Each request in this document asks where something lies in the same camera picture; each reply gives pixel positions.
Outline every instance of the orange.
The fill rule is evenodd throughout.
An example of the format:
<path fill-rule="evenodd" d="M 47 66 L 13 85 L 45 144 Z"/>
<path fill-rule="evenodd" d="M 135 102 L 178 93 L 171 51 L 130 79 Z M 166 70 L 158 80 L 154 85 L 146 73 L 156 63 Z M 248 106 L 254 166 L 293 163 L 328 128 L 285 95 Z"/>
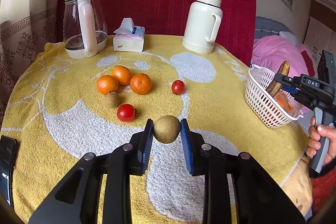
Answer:
<path fill-rule="evenodd" d="M 281 108 L 286 111 L 287 113 L 294 110 L 294 107 L 291 106 L 290 101 L 287 97 L 287 95 L 283 92 L 283 90 L 280 90 L 275 96 L 275 101 L 281 106 Z"/>
<path fill-rule="evenodd" d="M 146 94 L 152 88 L 152 80 L 148 75 L 139 73 L 132 77 L 130 86 L 135 93 Z"/>
<path fill-rule="evenodd" d="M 97 89 L 100 93 L 105 95 L 109 92 L 117 92 L 118 80 L 111 75 L 103 75 L 97 81 Z"/>
<path fill-rule="evenodd" d="M 132 78 L 131 71 L 120 65 L 113 68 L 111 75 L 118 80 L 120 85 L 128 85 Z"/>

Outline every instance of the thermos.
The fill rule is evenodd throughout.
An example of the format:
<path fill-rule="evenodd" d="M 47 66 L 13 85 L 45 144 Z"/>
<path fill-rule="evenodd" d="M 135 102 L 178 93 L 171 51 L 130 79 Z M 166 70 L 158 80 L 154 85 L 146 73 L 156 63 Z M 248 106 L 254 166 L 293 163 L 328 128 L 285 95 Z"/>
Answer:
<path fill-rule="evenodd" d="M 191 4 L 182 40 L 183 47 L 200 54 L 212 53 L 223 17 L 219 8 L 221 2 L 222 0 L 196 0 Z"/>

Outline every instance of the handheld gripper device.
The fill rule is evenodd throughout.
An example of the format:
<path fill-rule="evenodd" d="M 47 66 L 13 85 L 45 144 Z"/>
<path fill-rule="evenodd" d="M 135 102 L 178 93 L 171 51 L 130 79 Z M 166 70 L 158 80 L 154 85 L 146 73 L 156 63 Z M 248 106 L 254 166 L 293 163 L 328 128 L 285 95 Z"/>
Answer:
<path fill-rule="evenodd" d="M 231 224 L 228 174 L 232 176 L 238 224 L 304 224 L 305 219 L 277 183 L 246 152 L 222 153 L 181 121 L 185 162 L 193 176 L 204 175 L 203 224 Z M 55 186 L 29 224 L 97 224 L 102 175 L 107 174 L 102 224 L 132 224 L 130 175 L 145 173 L 153 121 L 112 153 L 86 153 Z"/>
<path fill-rule="evenodd" d="M 315 128 L 320 124 L 333 126 L 336 117 L 335 83 L 336 69 L 334 57 L 327 51 L 322 51 L 318 65 L 318 79 L 309 75 L 288 77 L 275 74 L 276 82 L 283 84 L 283 90 L 290 93 L 302 105 L 314 111 Z M 321 148 L 310 161 L 310 168 L 320 173 L 325 161 L 329 139 L 321 137 Z"/>

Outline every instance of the tissue paper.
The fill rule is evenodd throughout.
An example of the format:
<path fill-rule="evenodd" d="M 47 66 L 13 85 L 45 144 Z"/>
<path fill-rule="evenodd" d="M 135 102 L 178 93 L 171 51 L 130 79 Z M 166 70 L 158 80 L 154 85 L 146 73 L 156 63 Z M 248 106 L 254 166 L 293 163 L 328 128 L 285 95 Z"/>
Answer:
<path fill-rule="evenodd" d="M 130 17 L 124 18 L 121 22 L 121 25 L 118 29 L 114 31 L 114 33 L 117 34 L 126 34 L 131 35 L 134 29 L 134 23 L 133 20 Z"/>
<path fill-rule="evenodd" d="M 120 27 L 114 31 L 113 48 L 122 52 L 142 52 L 145 28 L 134 26 L 131 18 L 124 18 Z"/>

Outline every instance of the kiwi fruit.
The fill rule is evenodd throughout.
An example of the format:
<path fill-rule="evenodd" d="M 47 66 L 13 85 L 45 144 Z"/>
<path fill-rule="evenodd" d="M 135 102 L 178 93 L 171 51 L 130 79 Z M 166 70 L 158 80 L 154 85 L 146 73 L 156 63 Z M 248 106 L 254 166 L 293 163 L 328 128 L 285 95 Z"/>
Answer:
<path fill-rule="evenodd" d="M 120 98 L 118 93 L 110 92 L 105 96 L 105 104 L 109 108 L 117 107 L 120 103 Z"/>
<path fill-rule="evenodd" d="M 172 143 L 181 130 L 181 123 L 175 116 L 162 116 L 154 123 L 154 137 L 161 143 Z"/>

